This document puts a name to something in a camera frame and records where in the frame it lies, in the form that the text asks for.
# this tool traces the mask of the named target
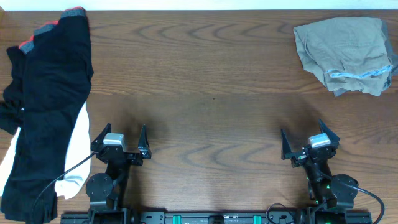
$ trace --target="cable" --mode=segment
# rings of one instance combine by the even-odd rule
[[[327,178],[327,179],[329,179],[329,180],[332,179],[332,177],[330,177],[329,175],[324,174],[324,173],[323,173],[322,171],[320,171],[319,169],[317,169],[317,172],[318,172],[320,175],[324,176],[324,178]],[[346,183],[344,183],[343,181],[341,181],[339,178],[336,178],[336,179],[337,179],[337,181],[338,181],[339,183],[343,184],[344,186],[349,187],[349,188],[352,188],[352,189],[355,189],[355,190],[360,191],[360,192],[362,192],[362,193],[364,193],[364,194],[367,194],[367,195],[371,196],[372,198],[376,199],[376,200],[380,203],[380,206],[381,206],[380,215],[378,216],[378,218],[376,219],[376,221],[374,221],[374,223],[373,223],[373,224],[378,224],[378,223],[381,221],[381,219],[383,218],[383,215],[384,215],[384,211],[385,211],[384,202],[383,202],[377,195],[373,194],[372,192],[369,192],[369,191],[367,191],[367,190],[364,190],[364,189],[362,189],[362,188],[360,188],[360,187],[355,187],[355,186],[352,186],[352,185],[350,185],[350,184],[346,184]]]
[[[275,205],[280,205],[280,206],[282,206],[282,207],[284,207],[284,208],[286,208],[286,206],[285,205],[282,205],[281,203],[273,203],[268,209],[267,209],[267,211],[266,211],[266,218],[268,219],[268,221],[269,222],[271,222],[272,224],[276,224],[274,221],[272,221],[271,219],[269,219],[269,217],[268,217],[268,211],[273,207],[273,206],[275,206]],[[290,211],[286,211],[286,212],[288,212],[289,213],[289,215],[291,215],[292,216],[292,218],[293,218],[293,221],[292,222],[290,222],[290,223],[287,223],[287,224],[293,224],[294,223],[294,215],[293,214],[291,214],[291,212]]]
[[[51,186],[53,185],[58,179],[62,178],[64,175],[67,175],[69,172],[71,172],[72,170],[76,169],[77,167],[79,167],[80,165],[82,165],[83,163],[85,163],[88,159],[90,159],[91,157],[93,157],[95,154],[97,154],[97,152],[93,152],[91,153],[88,157],[86,157],[86,159],[83,159],[81,162],[79,162],[77,165],[75,165],[74,167],[68,169],[67,171],[65,171],[63,174],[61,174],[59,177],[53,179],[53,181],[51,181],[51,183],[49,183],[40,193],[39,195],[36,197],[35,202],[32,205],[32,211],[30,212],[30,219],[32,220],[32,223],[34,223],[34,209],[35,206],[37,204],[37,202],[39,201],[39,198],[42,196],[42,194]]]

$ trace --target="wooden table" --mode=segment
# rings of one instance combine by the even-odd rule
[[[11,82],[8,46],[60,12],[7,12],[0,28],[0,91]],[[322,119],[341,137],[332,173],[345,173],[386,204],[398,222],[398,80],[380,97],[335,98],[302,68],[293,27],[332,17],[387,22],[398,50],[397,11],[88,12],[93,45],[90,136],[106,123],[130,148],[147,125],[152,160],[134,167],[126,204],[177,210],[265,210],[309,203],[302,168],[280,159],[280,128],[295,147]],[[10,135],[0,131],[0,158]],[[91,173],[105,165],[92,160]],[[375,220],[380,206],[359,193],[355,208]],[[59,198],[59,214],[86,211],[84,188]],[[0,215],[0,223],[10,223]]]

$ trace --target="white cloth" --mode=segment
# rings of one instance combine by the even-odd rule
[[[86,103],[81,107],[76,120],[75,128],[70,137],[67,155],[65,157],[65,171],[72,168],[84,158],[90,155],[90,136],[88,134],[89,119],[86,110]],[[11,139],[11,145],[0,165],[0,196],[4,192],[4,186],[12,170],[14,163],[17,140],[21,128],[18,128],[14,137]],[[58,196],[64,196],[65,199],[74,197],[83,187],[88,175],[90,174],[91,160],[66,174],[63,180],[57,180],[55,191]]]

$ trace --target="black cable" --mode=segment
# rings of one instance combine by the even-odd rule
[[[273,207],[273,206],[275,206],[275,205],[280,205],[280,206],[282,206],[282,207],[284,207],[284,208],[286,208],[286,206],[285,205],[282,205],[281,203],[273,203],[268,209],[267,209],[267,211],[266,211],[266,218],[268,219],[268,221],[269,222],[271,222],[272,224],[276,224],[274,221],[272,221],[271,219],[269,219],[269,217],[268,217],[268,211]],[[293,214],[291,214],[291,212],[290,211],[286,211],[286,212],[288,212],[289,213],[289,215],[291,215],[292,216],[292,218],[293,218],[293,221],[292,222],[290,222],[290,223],[287,223],[287,224],[293,224],[294,223],[294,215]]]
[[[324,174],[324,173],[323,173],[322,171],[320,171],[319,169],[317,169],[317,171],[318,171],[319,174],[321,174],[324,178],[327,178],[327,179],[329,179],[329,180],[332,179],[332,177],[330,177],[329,175]],[[336,179],[337,179],[337,181],[338,181],[339,183],[343,184],[344,186],[349,187],[349,188],[352,188],[352,189],[355,189],[355,190],[360,191],[360,192],[362,192],[362,193],[364,193],[364,194],[367,194],[367,195],[371,196],[372,198],[376,199],[376,200],[380,203],[380,206],[381,206],[380,215],[378,216],[378,218],[376,219],[376,221],[374,221],[374,223],[373,223],[373,224],[378,224],[378,223],[381,221],[381,219],[383,218],[383,215],[384,215],[384,211],[385,211],[384,202],[383,202],[377,195],[373,194],[372,192],[369,192],[369,191],[367,191],[367,190],[364,190],[364,189],[362,189],[362,188],[360,188],[360,187],[355,187],[355,186],[352,186],[352,185],[350,185],[350,184],[346,184],[346,183],[344,183],[343,181],[341,181],[339,178],[336,178]]]
[[[83,163],[85,163],[88,159],[90,159],[91,157],[93,157],[97,152],[93,152],[91,153],[88,157],[86,157],[86,159],[83,159],[81,162],[79,162],[77,165],[75,165],[74,167],[68,169],[67,171],[65,171],[63,174],[61,174],[59,177],[53,179],[53,181],[51,181],[51,183],[49,183],[37,196],[37,198],[35,199],[35,202],[32,205],[32,211],[30,212],[30,219],[32,220],[32,223],[34,223],[34,209],[35,206],[37,204],[37,202],[39,201],[39,198],[42,196],[42,194],[51,186],[53,185],[57,180],[59,180],[60,178],[62,178],[64,175],[67,175],[69,172],[71,172],[72,170],[76,169],[77,167],[79,167],[80,165],[82,165]]]

